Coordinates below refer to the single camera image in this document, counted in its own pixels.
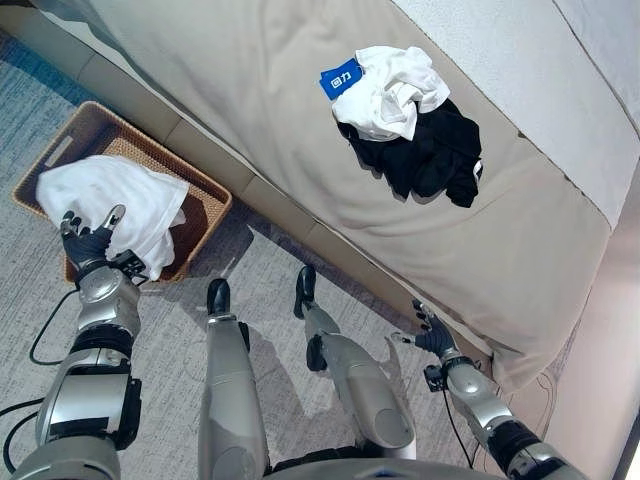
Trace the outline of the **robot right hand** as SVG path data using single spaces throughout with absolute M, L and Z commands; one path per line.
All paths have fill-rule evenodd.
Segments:
M 444 322 L 423 302 L 414 298 L 412 306 L 416 317 L 422 321 L 421 332 L 412 335 L 400 331 L 390 336 L 396 343 L 413 345 L 419 349 L 435 354 L 441 358 L 449 350 L 455 350 L 456 344 Z

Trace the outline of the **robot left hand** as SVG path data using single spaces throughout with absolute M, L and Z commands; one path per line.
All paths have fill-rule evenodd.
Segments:
M 100 268 L 108 263 L 106 252 L 116 226 L 126 214 L 126 207 L 115 205 L 103 222 L 94 230 L 85 226 L 72 210 L 67 210 L 60 223 L 60 234 L 65 253 L 78 272 Z

